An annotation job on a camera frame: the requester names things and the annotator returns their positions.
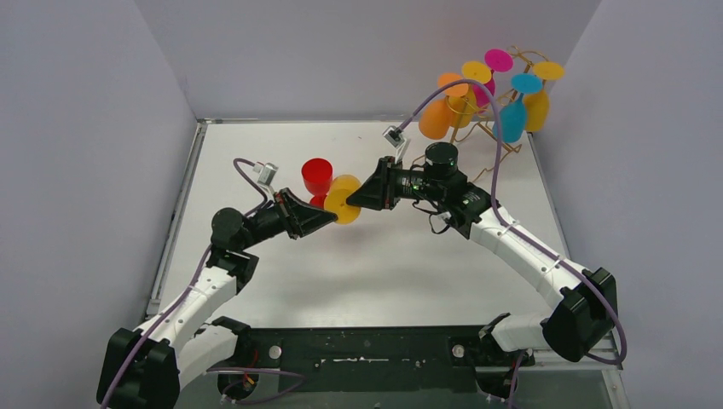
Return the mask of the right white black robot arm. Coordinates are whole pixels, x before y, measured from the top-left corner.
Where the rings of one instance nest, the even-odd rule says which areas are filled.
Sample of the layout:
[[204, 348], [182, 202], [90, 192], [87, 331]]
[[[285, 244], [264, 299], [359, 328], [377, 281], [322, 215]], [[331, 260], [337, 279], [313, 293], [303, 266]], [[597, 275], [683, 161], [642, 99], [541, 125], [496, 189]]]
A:
[[348, 205], [392, 210], [402, 199], [431, 203], [432, 216], [447, 228], [498, 256], [541, 296], [549, 315], [504, 313], [480, 331], [481, 356], [501, 365], [514, 351], [551, 349], [578, 362], [615, 326], [616, 280], [607, 270], [591, 271], [566, 260], [541, 243], [484, 189], [458, 168], [459, 150], [435, 142], [425, 162], [408, 169], [392, 157], [378, 161], [375, 171], [347, 199]]

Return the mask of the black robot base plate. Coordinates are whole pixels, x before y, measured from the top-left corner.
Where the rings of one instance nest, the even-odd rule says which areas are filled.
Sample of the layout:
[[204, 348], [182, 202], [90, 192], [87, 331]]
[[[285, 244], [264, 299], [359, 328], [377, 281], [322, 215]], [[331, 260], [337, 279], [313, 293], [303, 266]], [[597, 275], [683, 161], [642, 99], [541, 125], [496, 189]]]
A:
[[505, 352], [474, 325], [245, 329], [222, 363], [283, 372], [279, 390], [478, 390], [506, 397], [530, 352]]

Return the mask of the red wine glass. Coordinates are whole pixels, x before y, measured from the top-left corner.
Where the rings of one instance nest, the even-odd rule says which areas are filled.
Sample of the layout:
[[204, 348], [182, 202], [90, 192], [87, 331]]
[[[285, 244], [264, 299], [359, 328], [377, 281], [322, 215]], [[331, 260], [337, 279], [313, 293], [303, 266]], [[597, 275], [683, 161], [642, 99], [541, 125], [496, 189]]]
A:
[[333, 166], [324, 158], [309, 159], [301, 168], [307, 191], [312, 195], [310, 203], [322, 208], [333, 182]]

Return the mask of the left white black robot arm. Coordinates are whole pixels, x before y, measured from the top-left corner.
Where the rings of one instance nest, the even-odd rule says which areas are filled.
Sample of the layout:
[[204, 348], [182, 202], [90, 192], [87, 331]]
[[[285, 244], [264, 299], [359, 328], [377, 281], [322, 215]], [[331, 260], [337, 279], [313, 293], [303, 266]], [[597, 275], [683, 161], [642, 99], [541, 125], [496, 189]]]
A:
[[250, 282], [258, 258], [248, 249], [281, 233], [300, 239], [337, 220], [287, 188], [249, 216], [219, 210], [189, 284], [159, 314], [109, 339], [96, 392], [100, 406], [172, 408], [182, 389], [218, 361], [246, 365], [253, 344], [241, 336], [245, 324], [221, 317], [209, 329], [202, 326]]

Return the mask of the gold wire glass rack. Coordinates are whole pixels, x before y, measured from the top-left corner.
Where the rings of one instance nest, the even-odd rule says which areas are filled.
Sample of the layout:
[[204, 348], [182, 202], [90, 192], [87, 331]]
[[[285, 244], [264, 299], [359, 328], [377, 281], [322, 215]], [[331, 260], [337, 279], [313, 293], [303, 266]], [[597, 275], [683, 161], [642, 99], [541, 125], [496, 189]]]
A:
[[[493, 128], [495, 125], [494, 113], [490, 102], [491, 98], [494, 97], [495, 101], [502, 109], [518, 96], [518, 93], [514, 91], [511, 86], [511, 79], [514, 75], [519, 73], [533, 74], [531, 69], [534, 64], [544, 60], [552, 61], [544, 54], [535, 50], [520, 49], [517, 46], [510, 46], [503, 50], [512, 56], [513, 68], [509, 72], [496, 72], [493, 75], [496, 82], [495, 95], [491, 95], [484, 87], [484, 81], [478, 84], [482, 88], [482, 91], [484, 91], [488, 96], [489, 104], [481, 113], [474, 115], [471, 122], [466, 127], [458, 129], [449, 128], [449, 141], [457, 147], [470, 147], [471, 142], [478, 139], [488, 141], [490, 143], [490, 147], [494, 148], [496, 140], [493, 136]], [[524, 129], [522, 136], [518, 141], [512, 144], [502, 142], [500, 159], [505, 160], [510, 155], [519, 153], [522, 149], [522, 139], [527, 135], [532, 135], [533, 133], [534, 132], [528, 132]]]

